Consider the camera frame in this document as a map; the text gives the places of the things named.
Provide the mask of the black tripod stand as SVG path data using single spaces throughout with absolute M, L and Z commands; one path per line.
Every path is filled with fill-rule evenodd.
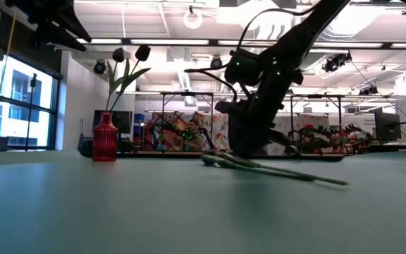
M 25 141 L 25 151 L 29 148 L 29 138 L 30 138 L 30 120 L 32 115 L 32 101 L 34 97 L 34 90 L 37 85 L 37 74 L 34 73 L 33 77 L 30 81 L 30 88 L 31 88 L 31 95 L 30 95 L 30 103 L 29 103 L 29 111 L 28 111 L 28 118 L 27 118 L 27 136 Z

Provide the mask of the white patterned cloth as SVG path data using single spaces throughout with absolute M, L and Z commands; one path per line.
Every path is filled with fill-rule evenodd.
M 277 116 L 274 119 L 274 130 L 287 135 L 298 152 L 320 153 L 331 149 L 331 134 L 328 133 L 329 122 L 325 116 L 298 114 L 294 116 Z M 306 124 L 312 124 L 315 128 L 315 136 L 311 141 L 302 141 L 301 129 Z

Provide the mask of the black artificial tulip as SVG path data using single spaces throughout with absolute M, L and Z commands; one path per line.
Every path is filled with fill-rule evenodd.
M 230 155 L 228 153 L 218 153 L 218 156 L 224 158 L 225 160 L 228 160 L 229 162 L 232 162 L 234 164 L 244 166 L 244 167 L 249 167 L 249 168 L 254 168 L 254 169 L 268 169 L 270 171 L 277 171 L 277 172 L 281 172 L 281 173 L 293 174 L 293 175 L 296 175 L 296 176 L 303 176 L 303 177 L 306 177 L 306 178 L 311 178 L 313 180 L 324 181 L 324 182 L 327 182 L 327 183 L 333 183 L 333 184 L 337 184 L 337 185 L 340 185 L 340 186 L 348 185 L 348 182 L 346 182 L 346 181 L 330 179 L 330 178 L 321 177 L 321 176 L 315 176 L 315 175 L 312 175 L 312 174 L 306 174 L 306 173 L 302 173 L 302 172 L 298 172 L 298 171 L 292 171 L 292 170 L 289 170 L 289 169 L 282 169 L 282 168 L 278 168 L 278 167 L 267 166 L 267 165 L 256 163 L 256 162 L 254 162 L 254 161 L 252 161 L 250 159 L 243 159 L 243 158 L 240 158 L 240 157 L 236 157 L 234 155 Z

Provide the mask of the overhead light bar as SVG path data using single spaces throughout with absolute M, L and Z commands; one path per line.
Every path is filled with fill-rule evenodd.
M 91 42 L 78 39 L 83 45 L 156 45 L 156 46 L 196 46 L 196 47 L 236 47 L 237 40 L 216 40 L 216 39 L 129 39 L 129 38 L 96 38 Z M 277 40 L 243 40 L 241 47 L 271 47 Z M 406 50 L 406 42 L 315 42 L 312 45 L 316 49 L 395 49 Z

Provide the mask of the colourful patchwork quilt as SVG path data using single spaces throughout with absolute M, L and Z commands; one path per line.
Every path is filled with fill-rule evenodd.
M 161 134 L 161 112 L 154 112 L 152 118 L 144 126 L 144 145 L 143 150 L 148 151 L 174 151 L 174 152 L 186 152 L 183 149 L 183 138 L 185 137 L 185 129 L 189 120 L 194 119 L 199 128 L 204 126 L 204 115 L 194 113 L 182 113 L 182 112 L 165 112 L 164 120 L 170 126 L 182 131 L 182 135 L 173 133 L 172 131 L 165 130 L 164 136 L 166 142 L 164 145 L 160 143 L 159 136 Z M 204 150 L 206 147 L 206 138 L 204 134 L 201 134 L 204 141 Z

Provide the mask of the silver ventilation duct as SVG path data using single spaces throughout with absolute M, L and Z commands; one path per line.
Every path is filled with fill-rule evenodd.
M 300 13 L 305 17 L 298 27 L 309 35 L 308 43 L 304 43 L 305 59 L 308 53 L 313 52 L 313 44 L 321 42 L 347 42 L 356 34 L 367 28 L 378 16 L 376 9 L 368 10 L 365 7 L 352 6 L 350 0 L 320 0 L 311 8 Z M 350 52 L 349 49 L 322 49 L 322 53 L 336 54 Z

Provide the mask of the floral patterned cloth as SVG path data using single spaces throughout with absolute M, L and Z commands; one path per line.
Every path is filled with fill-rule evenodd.
M 204 127 L 208 130 L 209 137 L 216 150 L 229 150 L 228 141 L 228 115 L 204 114 Z

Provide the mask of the green stem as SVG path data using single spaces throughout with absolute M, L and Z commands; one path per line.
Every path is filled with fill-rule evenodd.
M 240 170 L 240 171 L 255 171 L 255 172 L 261 173 L 261 174 L 269 174 L 269 175 L 280 176 L 280 177 L 296 179 L 296 180 L 301 180 L 301 181 L 315 181 L 311 178 L 306 178 L 303 176 L 296 176 L 293 174 L 281 173 L 281 172 L 277 172 L 277 171 L 270 171 L 268 169 L 254 169 L 254 168 L 240 166 L 240 165 L 234 164 L 232 162 L 229 162 L 228 160 L 225 160 L 224 158 L 219 157 L 218 155 L 202 155 L 201 159 L 205 166 L 218 165 L 218 166 L 220 166 L 222 168 L 226 168 L 226 169 L 235 169 L 235 170 Z

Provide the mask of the background robot station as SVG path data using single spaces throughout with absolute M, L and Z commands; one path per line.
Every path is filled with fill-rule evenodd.
M 374 137 L 371 133 L 349 124 L 340 130 L 335 128 L 315 128 L 311 124 L 288 132 L 293 145 L 306 154 L 355 154 L 369 145 Z

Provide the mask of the green table mat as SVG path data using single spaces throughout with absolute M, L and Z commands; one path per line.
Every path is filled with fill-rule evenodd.
M 269 165 L 0 152 L 0 254 L 406 254 L 406 152 Z

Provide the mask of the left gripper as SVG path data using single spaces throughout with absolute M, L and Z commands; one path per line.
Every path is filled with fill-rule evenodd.
M 91 42 L 92 38 L 84 29 L 74 12 L 74 0 L 5 0 L 8 7 L 16 7 L 27 15 L 27 21 L 36 24 L 36 30 L 29 36 L 29 47 L 34 50 L 47 44 L 86 51 L 79 41 L 72 37 L 65 29 Z

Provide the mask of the person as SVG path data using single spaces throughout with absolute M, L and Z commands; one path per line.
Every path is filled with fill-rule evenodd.
M 189 120 L 185 129 L 185 137 L 183 138 L 184 151 L 201 152 L 204 150 L 204 141 L 198 131 L 198 123 L 194 119 Z
M 302 141 L 311 141 L 314 136 L 315 136 L 315 131 L 316 128 L 312 124 L 306 124 L 302 129 L 301 129 L 301 140 Z

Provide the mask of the blue storage bins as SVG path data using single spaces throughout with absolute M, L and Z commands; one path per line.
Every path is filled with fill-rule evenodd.
M 144 137 L 145 115 L 135 114 L 133 121 L 133 137 L 142 140 Z

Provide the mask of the red ribbed vase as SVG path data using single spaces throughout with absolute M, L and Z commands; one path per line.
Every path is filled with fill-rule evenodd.
M 115 162 L 118 151 L 118 129 L 113 125 L 112 113 L 101 113 L 101 121 L 94 128 L 93 135 L 93 162 Z

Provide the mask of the black monitor on arm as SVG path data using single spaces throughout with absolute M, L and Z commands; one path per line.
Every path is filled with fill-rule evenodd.
M 406 121 L 401 121 L 398 114 L 383 112 L 374 113 L 376 138 L 378 140 L 397 140 L 402 137 L 402 126 Z M 406 145 L 381 145 L 385 150 L 406 150 Z

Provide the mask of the black metal workcell frame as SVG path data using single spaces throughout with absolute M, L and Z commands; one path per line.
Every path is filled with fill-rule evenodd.
M 343 124 L 342 95 L 291 95 L 289 97 L 290 116 L 308 114 L 325 116 L 329 127 L 340 130 Z
M 181 97 L 201 97 L 204 99 L 207 104 L 211 107 L 211 116 L 214 115 L 214 94 L 212 92 L 189 92 L 189 91 L 182 91 L 182 92 L 160 92 L 162 96 L 161 101 L 161 134 L 159 136 L 160 143 L 162 145 L 165 144 L 166 139 L 164 136 L 164 131 L 167 129 L 172 131 L 175 134 L 182 135 L 182 131 L 170 126 L 168 123 L 165 123 L 164 114 L 165 114 L 165 106 L 171 101 L 176 95 L 180 95 Z

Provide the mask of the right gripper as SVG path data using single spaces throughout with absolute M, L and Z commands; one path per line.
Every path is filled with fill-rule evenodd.
M 287 149 L 292 145 L 291 139 L 273 128 L 273 117 L 283 107 L 282 102 L 292 82 L 301 83 L 302 74 L 299 70 L 300 56 L 271 57 L 258 56 L 262 68 L 257 91 L 246 101 L 218 102 L 216 110 L 228 114 L 230 119 L 230 150 L 233 155 L 250 158 L 256 155 L 267 155 L 266 146 L 278 143 Z M 259 149 L 250 143 L 248 128 L 260 129 Z

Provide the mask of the large window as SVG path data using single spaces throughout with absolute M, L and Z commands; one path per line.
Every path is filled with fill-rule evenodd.
M 59 80 L 16 58 L 0 60 L 0 150 L 25 150 L 30 81 L 37 74 L 28 150 L 54 144 Z

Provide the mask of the black flat monitor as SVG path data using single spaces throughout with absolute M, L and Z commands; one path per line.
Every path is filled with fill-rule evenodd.
M 101 123 L 102 114 L 104 110 L 95 110 L 93 126 L 95 128 Z M 133 112 L 132 111 L 112 111 L 112 123 L 117 127 L 118 132 L 122 134 L 130 134 L 131 127 L 133 123 Z

